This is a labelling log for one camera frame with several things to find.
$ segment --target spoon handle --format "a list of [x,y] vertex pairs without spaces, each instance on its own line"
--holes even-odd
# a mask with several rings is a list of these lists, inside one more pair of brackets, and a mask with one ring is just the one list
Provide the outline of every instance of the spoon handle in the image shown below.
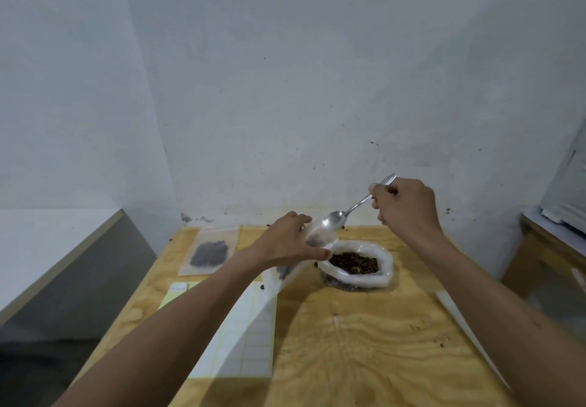
[[[390,176],[386,177],[381,183],[383,183],[385,186],[388,187],[392,183],[392,181],[395,180],[396,178],[397,178],[397,174],[391,174]],[[360,202],[358,202],[357,204],[355,204],[352,208],[350,208],[344,214],[346,216],[348,216],[352,211],[354,211],[356,208],[358,208],[359,206],[361,206],[364,202],[366,202],[371,197],[372,197],[372,194],[369,194],[368,196],[364,197]]]

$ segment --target filled plastic packet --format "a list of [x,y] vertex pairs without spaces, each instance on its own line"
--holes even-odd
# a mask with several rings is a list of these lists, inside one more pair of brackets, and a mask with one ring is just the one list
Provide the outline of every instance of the filled plastic packet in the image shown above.
[[391,282],[392,254],[380,245],[362,240],[337,240],[329,246],[329,249],[335,255],[353,252],[376,259],[378,271],[368,274],[350,274],[330,261],[318,262],[322,280],[327,285],[347,292],[357,292],[386,287]]
[[211,275],[234,254],[239,235],[239,225],[202,228],[187,250],[178,275]]
[[[334,232],[320,228],[320,219],[316,219],[306,225],[301,236],[305,243],[312,247],[330,249],[338,241]],[[303,270],[315,261],[301,261],[295,265],[278,266],[269,268],[262,272],[262,284],[265,290],[272,297],[285,288],[293,279],[295,279]]]

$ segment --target plastic bag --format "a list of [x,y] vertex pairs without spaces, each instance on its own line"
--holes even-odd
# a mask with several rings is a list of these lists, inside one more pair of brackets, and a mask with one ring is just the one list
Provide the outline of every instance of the plastic bag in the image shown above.
[[[308,245],[317,248],[330,249],[338,238],[335,233],[320,229],[320,219],[306,225],[301,233]],[[301,261],[295,265],[269,268],[262,272],[262,284],[272,297],[289,285],[295,277],[315,261]]]
[[211,275],[230,259],[240,235],[240,226],[202,228],[179,269],[179,276]]
[[378,264],[378,271],[367,275],[351,275],[329,261],[318,262],[318,267],[323,272],[322,278],[326,284],[353,292],[363,289],[382,288],[391,282],[392,254],[380,245],[363,242],[362,240],[338,240],[329,249],[334,254],[354,252],[361,256],[374,258]]

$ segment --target metal spoon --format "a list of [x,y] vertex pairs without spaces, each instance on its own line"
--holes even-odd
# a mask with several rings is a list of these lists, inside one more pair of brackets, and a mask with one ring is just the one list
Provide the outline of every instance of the metal spoon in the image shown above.
[[[390,176],[385,178],[384,181],[382,181],[382,183],[384,183],[384,185],[388,186],[392,183],[393,180],[395,180],[396,177],[397,177],[396,174],[391,174]],[[370,199],[371,197],[372,197],[372,194],[369,194],[368,196],[364,197],[360,202],[355,204],[349,210],[331,212],[326,217],[321,219],[317,224],[315,224],[316,228],[325,229],[327,231],[339,230],[346,223],[346,219],[348,219],[348,215],[352,211],[354,211],[356,208],[361,206],[368,199]]]

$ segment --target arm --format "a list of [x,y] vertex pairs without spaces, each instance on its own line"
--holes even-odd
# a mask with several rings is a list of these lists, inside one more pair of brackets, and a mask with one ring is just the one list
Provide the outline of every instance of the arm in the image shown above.
[[450,243],[432,189],[398,178],[389,189],[371,185],[371,193],[378,219],[436,274],[524,404],[586,405],[586,347]]
[[150,316],[57,401],[68,406],[167,406],[246,287],[265,269],[331,252],[299,235],[311,217],[290,212],[202,283]]

